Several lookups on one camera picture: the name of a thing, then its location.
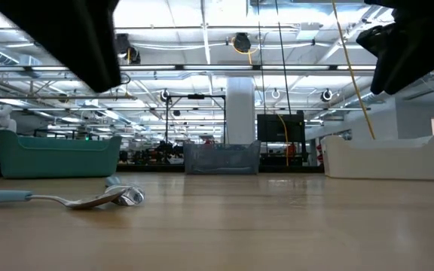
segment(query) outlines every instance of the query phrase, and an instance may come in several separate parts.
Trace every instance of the light blue spoon handle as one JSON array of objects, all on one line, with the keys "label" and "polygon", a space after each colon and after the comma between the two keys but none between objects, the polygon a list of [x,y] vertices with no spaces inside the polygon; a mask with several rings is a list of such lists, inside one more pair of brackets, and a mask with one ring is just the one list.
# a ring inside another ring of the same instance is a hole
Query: light blue spoon handle
[{"label": "light blue spoon handle", "polygon": [[31,191],[0,190],[0,202],[24,202],[30,200]]},{"label": "light blue spoon handle", "polygon": [[112,185],[116,185],[116,184],[121,184],[119,177],[111,176],[105,180],[106,187],[111,187]]}]

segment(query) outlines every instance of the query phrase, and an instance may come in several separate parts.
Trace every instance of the pillar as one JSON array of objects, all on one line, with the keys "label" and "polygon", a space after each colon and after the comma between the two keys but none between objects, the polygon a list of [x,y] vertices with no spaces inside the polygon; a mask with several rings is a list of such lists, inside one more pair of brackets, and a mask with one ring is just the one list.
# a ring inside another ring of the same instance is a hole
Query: pillar
[{"label": "pillar", "polygon": [[255,100],[252,78],[227,79],[228,144],[251,144],[255,141]]}]

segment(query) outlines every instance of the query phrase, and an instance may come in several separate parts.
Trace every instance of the wooden table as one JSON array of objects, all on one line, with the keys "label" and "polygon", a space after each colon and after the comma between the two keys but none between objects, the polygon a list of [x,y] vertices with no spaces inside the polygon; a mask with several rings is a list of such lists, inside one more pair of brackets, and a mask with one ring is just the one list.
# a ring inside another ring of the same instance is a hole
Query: wooden table
[{"label": "wooden table", "polygon": [[[434,270],[434,181],[124,174],[144,206],[0,204],[0,270]],[[79,199],[102,179],[2,180]]]}]

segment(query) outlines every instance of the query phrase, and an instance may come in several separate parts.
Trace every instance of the white bin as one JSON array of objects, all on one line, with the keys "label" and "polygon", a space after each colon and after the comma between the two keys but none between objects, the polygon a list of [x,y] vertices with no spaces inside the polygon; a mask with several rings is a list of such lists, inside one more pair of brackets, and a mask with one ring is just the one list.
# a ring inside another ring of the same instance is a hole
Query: white bin
[{"label": "white bin", "polygon": [[322,152],[325,174],[332,178],[434,180],[434,135],[366,142],[331,135]]}]

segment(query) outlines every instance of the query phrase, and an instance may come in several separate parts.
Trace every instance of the teal bin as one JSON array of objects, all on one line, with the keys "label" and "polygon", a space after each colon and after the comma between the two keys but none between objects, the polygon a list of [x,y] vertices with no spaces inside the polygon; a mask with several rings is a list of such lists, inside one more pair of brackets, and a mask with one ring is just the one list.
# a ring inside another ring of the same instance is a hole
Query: teal bin
[{"label": "teal bin", "polygon": [[115,173],[121,137],[108,141],[22,137],[0,131],[5,178],[106,177]]}]

